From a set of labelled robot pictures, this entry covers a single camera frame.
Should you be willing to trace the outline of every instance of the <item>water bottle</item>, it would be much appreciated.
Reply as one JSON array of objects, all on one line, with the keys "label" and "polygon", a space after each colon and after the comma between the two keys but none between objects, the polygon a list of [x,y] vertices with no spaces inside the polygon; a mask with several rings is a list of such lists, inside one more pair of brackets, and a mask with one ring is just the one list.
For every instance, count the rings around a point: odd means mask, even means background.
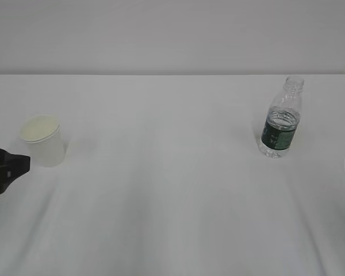
[{"label": "water bottle", "polygon": [[303,85],[301,77],[289,76],[270,105],[259,142],[259,150],[266,156],[283,157],[289,151],[300,121]]}]

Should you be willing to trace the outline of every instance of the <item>white tablecloth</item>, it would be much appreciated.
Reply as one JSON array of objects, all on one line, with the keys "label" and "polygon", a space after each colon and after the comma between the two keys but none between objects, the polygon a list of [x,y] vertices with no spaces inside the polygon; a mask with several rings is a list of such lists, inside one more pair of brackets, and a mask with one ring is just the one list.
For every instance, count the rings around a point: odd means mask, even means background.
[{"label": "white tablecloth", "polygon": [[285,76],[0,76],[0,147],[62,122],[0,195],[0,276],[345,275],[345,75],[305,76],[291,150],[256,147]]}]

